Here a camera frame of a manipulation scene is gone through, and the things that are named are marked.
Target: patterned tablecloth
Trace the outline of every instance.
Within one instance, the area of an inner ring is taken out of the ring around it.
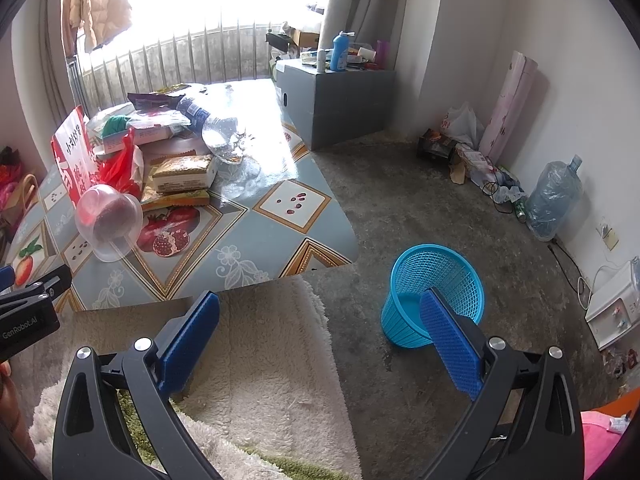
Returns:
[[[231,85],[247,127],[243,162],[218,171],[209,205],[145,213],[143,231],[158,222],[181,222],[189,232],[186,248],[160,257],[149,246],[136,247],[118,262],[98,260],[78,234],[73,205],[54,166],[8,251],[6,264],[16,270],[16,283],[30,283],[64,261],[73,286],[56,309],[69,304],[93,310],[196,297],[203,290],[354,261],[358,246],[351,225],[288,124],[271,81]]]

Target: pink clothing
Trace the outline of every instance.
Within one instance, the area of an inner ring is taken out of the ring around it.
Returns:
[[[611,417],[600,412],[582,412],[584,480],[606,460],[622,435],[609,431]]]

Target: large water jug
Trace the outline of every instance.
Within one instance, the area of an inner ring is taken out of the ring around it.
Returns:
[[[582,183],[577,175],[582,159],[574,155],[567,165],[560,160],[550,162],[540,174],[536,189],[525,203],[527,225],[538,240],[548,242],[556,236],[562,222],[582,196]]]

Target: blue bottle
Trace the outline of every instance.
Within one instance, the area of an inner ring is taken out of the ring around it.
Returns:
[[[331,54],[329,67],[334,72],[344,72],[347,70],[347,56],[349,55],[349,36],[354,36],[354,32],[342,31],[334,38],[334,51]]]
[[[527,225],[543,242],[556,236],[562,222],[582,196],[577,175],[582,159],[575,155],[570,164],[550,162],[540,174],[536,189],[525,202]]]

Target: silver screw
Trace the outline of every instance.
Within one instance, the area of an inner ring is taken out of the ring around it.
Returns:
[[[135,343],[133,343],[133,348],[139,351],[149,350],[151,348],[151,339],[148,337],[141,337]]]
[[[507,348],[507,343],[501,337],[492,337],[489,339],[489,346],[494,350],[504,350]]]
[[[76,355],[78,359],[87,359],[91,355],[91,349],[88,346],[83,346]]]
[[[549,348],[549,355],[553,359],[560,359],[562,357],[562,350],[557,346],[552,346],[551,348]]]

